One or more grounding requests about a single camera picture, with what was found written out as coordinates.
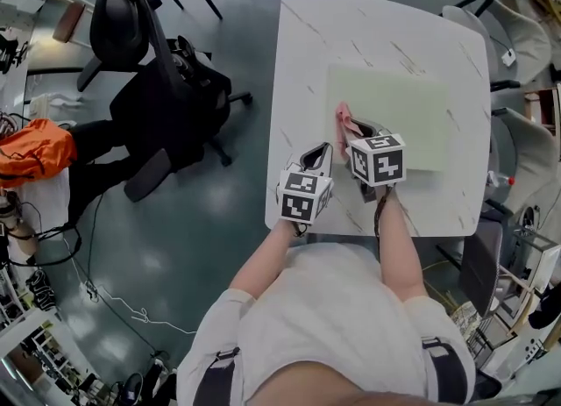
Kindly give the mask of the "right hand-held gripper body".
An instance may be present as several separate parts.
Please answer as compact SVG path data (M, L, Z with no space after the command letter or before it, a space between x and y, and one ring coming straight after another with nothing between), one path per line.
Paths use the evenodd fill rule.
M377 187L393 187L397 182L406 180L405 147L397 133L349 142L345 149L349 156L348 168L365 203L376 200Z

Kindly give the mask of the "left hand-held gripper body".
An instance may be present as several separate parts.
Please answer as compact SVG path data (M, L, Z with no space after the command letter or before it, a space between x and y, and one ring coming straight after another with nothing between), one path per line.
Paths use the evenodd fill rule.
M280 218L297 224L313 224L327 208L334 181L330 175L316 175L295 160L280 172L277 204Z

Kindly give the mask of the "pale green mat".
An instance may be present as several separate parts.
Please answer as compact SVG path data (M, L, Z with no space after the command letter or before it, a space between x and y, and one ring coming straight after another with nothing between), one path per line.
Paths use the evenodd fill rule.
M443 172L450 138L449 100L448 89L430 78L331 64L324 139L336 142L335 110L345 102L354 118L383 125L402 136L408 169Z

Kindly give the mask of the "pink cloth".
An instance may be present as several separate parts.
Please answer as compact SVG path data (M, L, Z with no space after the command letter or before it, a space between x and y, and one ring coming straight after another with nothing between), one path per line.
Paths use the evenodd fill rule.
M337 148L343 160L347 160L346 149L349 142L363 137L360 128L352 121L352 114L346 102L341 102L335 109Z

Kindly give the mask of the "person's right forearm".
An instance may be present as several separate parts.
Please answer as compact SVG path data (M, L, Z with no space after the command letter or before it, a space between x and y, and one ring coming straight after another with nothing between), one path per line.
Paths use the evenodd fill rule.
M427 296L419 255L394 192L387 195L380 214L379 247L383 283L403 302Z

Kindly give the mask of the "person's left forearm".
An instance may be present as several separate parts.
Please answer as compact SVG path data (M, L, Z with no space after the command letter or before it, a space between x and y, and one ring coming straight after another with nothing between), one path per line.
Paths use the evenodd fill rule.
M244 291L258 299L286 266L288 248L294 236L293 225L280 219L238 270L229 288Z

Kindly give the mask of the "person's white shirt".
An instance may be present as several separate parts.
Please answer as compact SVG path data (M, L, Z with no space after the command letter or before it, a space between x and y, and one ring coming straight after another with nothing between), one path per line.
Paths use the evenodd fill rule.
M468 402L475 367L459 328L430 297L401 301L362 246L297 246L258 299L225 290L178 368L177 402L195 406L203 378L227 375L209 406L246 406L271 376L298 362L327 366L371 392Z

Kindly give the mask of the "clear plastic water bottle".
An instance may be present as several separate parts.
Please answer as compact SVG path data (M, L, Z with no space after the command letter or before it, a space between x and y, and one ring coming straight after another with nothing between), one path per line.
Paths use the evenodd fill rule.
M495 189L511 187L515 184L513 176L507 176L503 173L489 170L486 177L486 185Z

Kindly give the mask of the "black office chair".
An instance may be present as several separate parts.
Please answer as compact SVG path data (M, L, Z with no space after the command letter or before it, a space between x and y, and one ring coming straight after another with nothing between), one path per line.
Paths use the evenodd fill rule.
M252 94L231 91L205 53L179 36L169 39L156 14L160 0L95 0L89 45L93 57L77 88L84 91L101 71L133 77L110 103L113 123L137 165L126 182L127 197L138 202L168 175L200 161L210 146L223 166L231 157L217 140L231 104L252 102Z

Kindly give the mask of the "beige shell chair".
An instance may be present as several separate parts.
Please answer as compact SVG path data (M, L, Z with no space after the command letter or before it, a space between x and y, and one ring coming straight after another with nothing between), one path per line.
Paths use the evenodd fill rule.
M559 150L549 131L509 108L492 111L508 129L515 149L514 184L503 206L516 214L557 175Z
M507 50L513 49L516 57L510 68L503 64L489 31L480 19L485 12L494 17L510 40ZM455 5L445 5L440 16L483 37L490 90L493 92L517 89L534 80L550 64L551 43L542 26L499 0L463 0Z

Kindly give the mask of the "orange jacket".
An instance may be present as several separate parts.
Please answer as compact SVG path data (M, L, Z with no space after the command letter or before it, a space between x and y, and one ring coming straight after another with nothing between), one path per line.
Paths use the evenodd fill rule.
M77 159L71 133L46 118L33 119L0 139L0 188L52 178Z

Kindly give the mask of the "wooden stool brown cushion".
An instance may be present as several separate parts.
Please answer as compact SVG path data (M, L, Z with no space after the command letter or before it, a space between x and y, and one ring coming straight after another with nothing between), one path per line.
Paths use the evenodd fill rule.
M85 13L93 14L95 6L87 0L57 0L63 2L67 8L59 22L54 27L52 38L62 44L72 43L77 46L91 48L90 43L75 38L75 32Z

